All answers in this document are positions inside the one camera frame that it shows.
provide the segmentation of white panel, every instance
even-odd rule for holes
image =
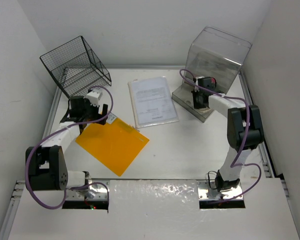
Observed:
[[[41,64],[46,52],[16,0],[0,0],[0,227],[25,152],[41,137],[55,84]]]
[[[243,189],[253,181],[246,181]],[[278,178],[263,179],[246,194],[244,209],[200,210],[193,180],[112,180],[109,190],[109,213],[44,209],[24,190],[9,239],[299,239]],[[57,204],[62,194],[49,191],[38,196]]]
[[[300,0],[275,0],[244,72],[300,232]]]
[[[106,65],[184,65],[205,26],[253,41],[271,0],[18,0],[52,50],[83,35]]]

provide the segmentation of cable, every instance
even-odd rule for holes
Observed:
[[[70,112],[70,99],[68,99],[68,108],[66,109],[66,112],[65,112],[64,116],[61,118],[61,120],[66,119],[69,112]]]
[[[208,173],[207,173],[207,175],[208,175],[209,188],[212,189],[212,190],[216,190],[216,189],[217,189],[216,187],[215,187],[215,188],[212,188],[212,187],[211,187],[210,173],[215,173],[215,174],[217,174],[217,172],[216,172],[216,171],[208,171]]]
[[[62,207],[62,205],[65,203],[66,198],[67,198],[67,190],[66,190],[66,189],[64,190],[64,196],[63,196],[63,199],[62,199],[61,203],[60,203],[59,205],[57,205],[57,206],[49,206],[49,205],[43,203],[42,201],[40,201],[40,199],[35,195],[34,191],[31,189],[31,186],[30,186],[30,182],[29,182],[29,166],[30,166],[30,161],[31,161],[31,159],[32,159],[32,156],[34,155],[34,153],[35,153],[36,150],[38,149],[38,147],[39,147],[42,143],[44,143],[46,140],[48,140],[49,138],[51,138],[51,137],[53,137],[53,136],[55,136],[55,135],[57,135],[57,134],[59,134],[59,133],[65,131],[65,130],[67,130],[68,128],[71,128],[71,127],[73,127],[73,126],[98,123],[98,122],[100,122],[100,121],[106,119],[106,118],[109,116],[109,114],[112,112],[112,109],[113,109],[113,107],[114,107],[114,99],[113,99],[113,97],[112,97],[110,91],[109,91],[108,89],[106,89],[104,86],[92,86],[90,89],[93,89],[93,88],[102,88],[102,89],[104,89],[104,90],[109,94],[110,99],[111,99],[111,107],[110,107],[110,110],[108,111],[108,113],[107,113],[105,116],[101,117],[100,119],[97,119],[97,120],[94,120],[94,121],[75,122],[75,123],[70,124],[69,126],[67,126],[67,127],[65,127],[65,128],[62,128],[62,129],[60,129],[60,130],[58,130],[58,131],[55,131],[55,132],[51,133],[49,136],[44,137],[37,145],[35,145],[35,146],[33,147],[33,149],[31,150],[31,152],[30,152],[30,154],[29,154],[29,156],[28,156],[27,159],[26,159],[26,164],[25,164],[25,185],[26,185],[26,188],[28,189],[28,191],[29,191],[30,195],[32,196],[32,198],[33,198],[40,206],[42,206],[42,207],[44,207],[44,208],[46,208],[46,209],[54,210],[54,209],[58,209],[58,208]]]
[[[248,163],[248,164],[237,163],[237,164],[236,164],[236,162],[237,162],[237,160],[238,160],[240,154],[242,153],[242,151],[243,151],[243,149],[244,149],[244,147],[245,147],[246,140],[247,140],[247,137],[248,137],[249,126],[250,126],[250,111],[249,111],[249,105],[248,105],[247,101],[246,101],[245,99],[241,98],[241,97],[224,96],[224,95],[222,95],[222,94],[220,94],[220,93],[217,93],[217,92],[215,92],[215,91],[211,91],[211,90],[209,90],[209,89],[207,89],[207,88],[205,88],[205,87],[202,87],[202,86],[198,86],[198,85],[193,84],[191,81],[189,81],[186,77],[184,77],[184,76],[182,75],[182,71],[185,71],[185,72],[189,73],[189,74],[192,76],[193,79],[195,79],[195,75],[194,75],[191,71],[189,71],[189,70],[187,70],[187,69],[185,69],[185,68],[180,69],[180,71],[179,71],[179,74],[180,74],[180,76],[182,77],[182,79],[185,80],[185,81],[186,81],[188,84],[190,84],[191,86],[197,87],[197,88],[199,88],[199,89],[201,89],[201,90],[203,90],[203,91],[206,91],[206,92],[208,92],[208,93],[210,93],[210,94],[213,94],[213,95],[217,95],[217,96],[222,97],[222,98],[225,98],[225,99],[239,100],[239,101],[244,102],[244,105],[245,105],[245,108],[246,108],[246,120],[245,120],[246,126],[245,126],[245,130],[244,130],[244,136],[243,136],[243,139],[242,139],[242,143],[241,143],[241,145],[240,145],[240,148],[239,148],[239,150],[238,150],[238,152],[237,152],[237,154],[236,154],[234,160],[232,161],[232,163],[231,163],[231,165],[230,165],[230,168],[235,168],[235,167],[239,167],[239,166],[245,166],[245,167],[248,167],[248,166],[257,166],[258,169],[259,169],[259,176],[258,176],[257,180],[255,181],[255,183],[254,183],[251,187],[249,187],[248,189],[246,189],[245,191],[243,191],[240,195],[234,196],[234,197],[232,197],[232,198],[230,198],[230,199],[227,199],[227,200],[213,201],[213,202],[211,202],[211,203],[212,203],[212,204],[216,204],[216,203],[224,203],[224,202],[227,202],[227,201],[229,201],[229,200],[236,199],[237,197],[240,197],[241,195],[246,194],[246,193],[249,192],[252,188],[254,188],[254,187],[258,184],[258,182],[260,181],[261,175],[262,175],[262,170],[261,170],[260,166],[259,166],[258,164],[256,164],[256,163]]]

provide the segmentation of clear plastic box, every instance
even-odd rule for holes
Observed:
[[[216,79],[216,91],[227,93],[234,82],[252,44],[230,33],[207,26],[193,41],[185,68],[195,77]],[[192,81],[189,73],[184,76]],[[210,108],[194,109],[191,91],[194,87],[184,80],[172,93],[172,99],[204,122],[212,113]]]

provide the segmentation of white paper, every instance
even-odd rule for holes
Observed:
[[[178,121],[165,77],[133,81],[131,90],[139,126]]]

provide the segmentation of paper document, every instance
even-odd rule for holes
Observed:
[[[135,80],[128,85],[137,128],[178,121],[165,77]]]

